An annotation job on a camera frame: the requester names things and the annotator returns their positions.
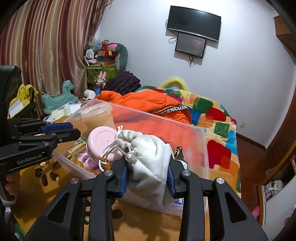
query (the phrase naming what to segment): white mug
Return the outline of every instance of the white mug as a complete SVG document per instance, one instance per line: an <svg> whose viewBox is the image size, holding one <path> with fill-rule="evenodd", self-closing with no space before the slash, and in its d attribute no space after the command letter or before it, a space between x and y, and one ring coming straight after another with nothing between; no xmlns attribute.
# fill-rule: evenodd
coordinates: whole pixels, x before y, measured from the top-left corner
<svg viewBox="0 0 296 241"><path fill-rule="evenodd" d="M86 90L84 92L84 96L87 97L88 99L94 99L96 97L96 92L92 91L92 90Z"/></svg>

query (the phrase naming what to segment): clear plastic container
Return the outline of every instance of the clear plastic container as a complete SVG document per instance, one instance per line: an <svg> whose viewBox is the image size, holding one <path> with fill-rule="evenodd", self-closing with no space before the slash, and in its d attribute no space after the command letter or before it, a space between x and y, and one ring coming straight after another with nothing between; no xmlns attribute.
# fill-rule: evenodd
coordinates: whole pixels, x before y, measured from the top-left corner
<svg viewBox="0 0 296 241"><path fill-rule="evenodd" d="M96 104L106 104L105 101L94 99L77 112L68 117L65 122L71 122L75 128L81 131L81 135L89 131L88 123L82 117L84 110ZM204 129L193 125L184 124L158 115L149 114L121 105L112 104L112 118L115 126L123 125L123 129L140 131L143 134L155 135L169 143L172 148L182 147L184 160L188 163L188 169L196 173L201 178L209 178L209 163L205 142ZM92 122L92 128L101 126L101 122ZM61 143L53 152L53 156L58 160L63 168L80 179L86 180L94 178L95 175L79 167L67 159L67 150L73 142ZM182 216L183 205L173 203L167 208L158 208L129 190L125 194L124 201L162 213Z"/></svg>
<svg viewBox="0 0 296 241"><path fill-rule="evenodd" d="M85 138L88 138L91 131L98 126L108 126L116 129L111 114L112 105L110 103L97 103L91 106L88 105L88 107L82 109L80 118L88 127L87 131L83 134Z"/></svg>

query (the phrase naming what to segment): colorful quilt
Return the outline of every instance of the colorful quilt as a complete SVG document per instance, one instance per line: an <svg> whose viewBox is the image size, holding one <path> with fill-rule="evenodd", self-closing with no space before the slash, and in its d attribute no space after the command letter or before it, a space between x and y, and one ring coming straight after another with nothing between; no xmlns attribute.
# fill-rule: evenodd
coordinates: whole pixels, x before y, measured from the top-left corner
<svg viewBox="0 0 296 241"><path fill-rule="evenodd" d="M184 90L142 86L136 92L157 91L178 100L190 110L192 125L204 128L209 167L229 173L241 196L240 169L237 156L236 120L219 103Z"/></svg>

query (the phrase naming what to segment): black monitor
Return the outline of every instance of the black monitor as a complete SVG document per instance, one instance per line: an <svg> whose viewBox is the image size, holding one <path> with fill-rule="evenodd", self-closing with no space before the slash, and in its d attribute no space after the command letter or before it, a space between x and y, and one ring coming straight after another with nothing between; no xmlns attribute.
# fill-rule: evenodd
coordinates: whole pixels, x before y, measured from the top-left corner
<svg viewBox="0 0 296 241"><path fill-rule="evenodd" d="M198 35L218 42L221 17L186 7L170 7L167 29Z"/></svg>
<svg viewBox="0 0 296 241"><path fill-rule="evenodd" d="M198 36L179 33L175 50L202 58L206 43L205 39Z"/></svg>

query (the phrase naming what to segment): cable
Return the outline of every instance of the cable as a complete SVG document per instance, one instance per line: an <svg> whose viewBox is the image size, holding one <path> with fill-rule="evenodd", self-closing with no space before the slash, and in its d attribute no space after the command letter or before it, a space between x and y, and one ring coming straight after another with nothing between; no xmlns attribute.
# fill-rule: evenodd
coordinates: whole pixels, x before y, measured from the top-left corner
<svg viewBox="0 0 296 241"><path fill-rule="evenodd" d="M177 158L178 155L179 155L179 153L180 153L180 150L179 150L178 148L174 148L174 149L172 149L172 150L173 150L173 152L174 152L174 158Z"/></svg>
<svg viewBox="0 0 296 241"><path fill-rule="evenodd" d="M189 54L189 66L191 66L192 62L196 59L196 57L198 57L199 55L205 52L206 48L207 48L207 40L205 39L205 48L203 51L201 51L198 55Z"/></svg>
<svg viewBox="0 0 296 241"><path fill-rule="evenodd" d="M168 26L168 20L165 22L165 28L167 28L167 26ZM178 34L176 34L176 33L174 33L172 30L170 30L170 29L168 29L172 34L174 34L174 35L176 35L177 37L173 37L173 38L170 38L169 40L168 40L168 42L170 43L170 44L173 44L173 43L175 43L176 41L177 41L177 38L178 38Z"/></svg>
<svg viewBox="0 0 296 241"><path fill-rule="evenodd" d="M178 39L178 37L173 37L173 38L170 38L170 39L168 40L168 42L169 42L170 44L173 44L173 43L175 43L175 42L177 41L177 39Z"/></svg>

